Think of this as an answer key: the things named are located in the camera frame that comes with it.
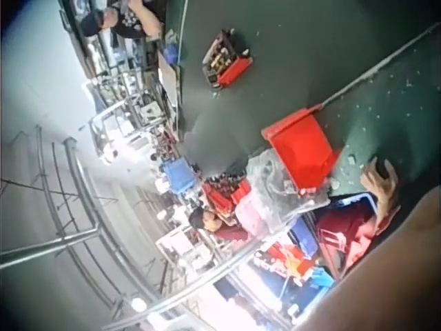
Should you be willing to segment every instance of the red storage box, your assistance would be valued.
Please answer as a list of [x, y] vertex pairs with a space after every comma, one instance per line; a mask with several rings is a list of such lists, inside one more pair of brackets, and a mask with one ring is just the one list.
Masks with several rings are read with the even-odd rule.
[[244, 179], [239, 183], [239, 188], [232, 194], [232, 200], [235, 205], [239, 204], [240, 200], [251, 192], [251, 186], [248, 181]]
[[300, 109], [262, 131], [299, 190], [318, 189], [340, 154], [332, 150], [312, 115], [319, 109], [321, 105]]
[[209, 184], [203, 184], [202, 190], [207, 196], [208, 200], [214, 204], [216, 210], [224, 216], [227, 216], [233, 211], [233, 203], [225, 198], [221, 193], [213, 189]]

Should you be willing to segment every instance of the human hand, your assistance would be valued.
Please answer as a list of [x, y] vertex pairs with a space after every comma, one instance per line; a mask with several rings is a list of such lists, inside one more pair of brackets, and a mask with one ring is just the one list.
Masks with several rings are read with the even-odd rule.
[[128, 0], [127, 4], [134, 12], [144, 6], [143, 0]]
[[389, 178], [381, 177], [377, 172], [376, 166], [377, 157], [365, 168], [365, 171], [361, 175], [360, 182], [368, 192], [377, 197], [378, 203], [389, 205], [395, 197], [398, 187], [398, 176], [388, 160], [384, 161], [384, 166]]

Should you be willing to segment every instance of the clear plastic bag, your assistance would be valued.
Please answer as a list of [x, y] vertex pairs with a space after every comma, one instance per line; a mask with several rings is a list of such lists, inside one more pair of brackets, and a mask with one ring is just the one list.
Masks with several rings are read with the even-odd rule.
[[329, 204], [327, 185], [315, 192], [298, 192], [274, 149], [249, 160], [247, 166], [254, 206], [270, 233], [276, 233], [296, 215]]

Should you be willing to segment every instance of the black t-shirt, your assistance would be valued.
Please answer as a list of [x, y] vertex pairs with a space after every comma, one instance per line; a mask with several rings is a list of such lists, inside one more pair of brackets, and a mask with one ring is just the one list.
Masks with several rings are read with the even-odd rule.
[[[150, 10], [157, 16], [155, 0], [144, 0], [143, 4], [148, 10]], [[141, 22], [130, 10], [130, 8], [127, 8], [125, 13], [121, 13], [120, 0], [107, 0], [107, 6], [118, 11], [118, 23], [112, 28], [112, 31], [126, 39], [140, 39], [146, 37]]]

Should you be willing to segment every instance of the green workbench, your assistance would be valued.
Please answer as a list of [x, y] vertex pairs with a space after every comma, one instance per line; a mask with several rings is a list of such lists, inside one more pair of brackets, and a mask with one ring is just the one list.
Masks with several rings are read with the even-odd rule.
[[[316, 115], [331, 145], [342, 148], [334, 169], [341, 185], [334, 194], [361, 191], [360, 173], [373, 155], [388, 158], [402, 181], [415, 179], [437, 157], [440, 53], [437, 28]], [[349, 164], [353, 157], [356, 164]]]
[[[184, 1], [170, 1], [182, 11]], [[431, 0], [188, 1], [181, 61], [187, 134], [181, 152], [205, 174], [225, 170], [267, 147], [263, 128], [323, 102], [436, 21]], [[181, 18], [167, 28], [180, 24]], [[255, 61], [234, 85], [215, 93], [201, 61], [220, 29], [233, 27]], [[359, 166], [377, 149], [414, 178], [437, 148], [440, 94], [434, 63], [440, 48], [430, 42], [434, 39], [428, 36], [415, 53], [413, 48], [403, 53], [372, 83], [360, 84], [317, 115], [333, 147], [349, 146], [336, 167], [341, 185], [334, 194], [361, 189]], [[407, 79], [412, 87], [406, 87]], [[347, 165], [348, 154], [355, 154], [356, 165]]]

